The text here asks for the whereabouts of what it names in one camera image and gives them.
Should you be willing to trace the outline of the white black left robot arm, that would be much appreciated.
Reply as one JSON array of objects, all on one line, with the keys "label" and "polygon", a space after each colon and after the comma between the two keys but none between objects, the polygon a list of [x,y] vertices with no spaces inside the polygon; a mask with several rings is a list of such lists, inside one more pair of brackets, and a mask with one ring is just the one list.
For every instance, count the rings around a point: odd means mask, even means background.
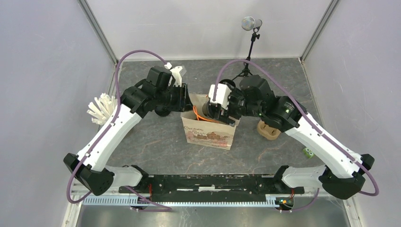
[{"label": "white black left robot arm", "polygon": [[131,186],[136,192],[148,188],[148,179],[140,168],[107,166],[127,133],[148,112],[159,116],[171,112],[186,112],[192,109],[188,87],[182,82],[186,73],[183,66],[152,67],[146,79],[124,90],[120,104],[95,137],[77,154],[68,153],[63,162],[72,176],[93,195],[99,196],[110,188]]}]

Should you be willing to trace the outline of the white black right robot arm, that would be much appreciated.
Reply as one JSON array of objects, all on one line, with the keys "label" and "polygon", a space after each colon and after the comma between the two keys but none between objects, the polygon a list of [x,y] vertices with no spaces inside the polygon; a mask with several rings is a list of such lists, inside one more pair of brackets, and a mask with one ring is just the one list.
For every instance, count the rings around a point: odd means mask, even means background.
[{"label": "white black right robot arm", "polygon": [[323,161],[317,167],[281,166],[273,180],[277,192],[314,187],[342,200],[362,192],[364,174],[372,168],[374,158],[339,143],[300,103],[288,96],[275,95],[266,79],[251,75],[239,85],[224,79],[210,86],[208,97],[203,113],[209,118],[234,125],[243,116],[258,117],[269,127],[302,143]]}]

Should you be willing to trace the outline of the paper takeout bag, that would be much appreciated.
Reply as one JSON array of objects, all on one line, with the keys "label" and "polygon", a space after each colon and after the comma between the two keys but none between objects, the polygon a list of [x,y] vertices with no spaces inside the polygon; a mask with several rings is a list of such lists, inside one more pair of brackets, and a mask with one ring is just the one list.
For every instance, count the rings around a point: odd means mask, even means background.
[{"label": "paper takeout bag", "polygon": [[202,112],[203,105],[209,100],[207,95],[190,93],[189,97],[197,112],[190,110],[181,113],[187,142],[230,150],[239,120],[235,120],[234,126],[208,121]]}]

